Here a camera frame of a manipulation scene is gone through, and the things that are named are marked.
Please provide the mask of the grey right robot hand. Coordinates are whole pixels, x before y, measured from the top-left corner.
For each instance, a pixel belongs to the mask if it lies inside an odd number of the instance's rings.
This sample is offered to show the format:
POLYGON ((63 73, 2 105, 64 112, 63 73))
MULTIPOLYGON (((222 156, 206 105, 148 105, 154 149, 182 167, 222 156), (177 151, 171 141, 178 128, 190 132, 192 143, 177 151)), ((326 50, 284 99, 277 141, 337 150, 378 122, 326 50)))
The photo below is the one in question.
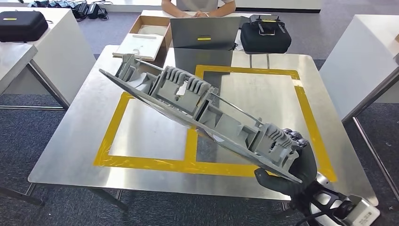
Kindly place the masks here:
POLYGON ((297 131, 291 129, 283 129, 283 131, 296 142, 294 148, 299 153, 299 157, 292 163, 289 173, 302 180, 302 183, 295 183, 281 177, 271 176, 262 168, 256 169, 254 174, 261 186, 294 197, 305 190, 315 180, 317 164, 308 140, 304 139, 297 131))

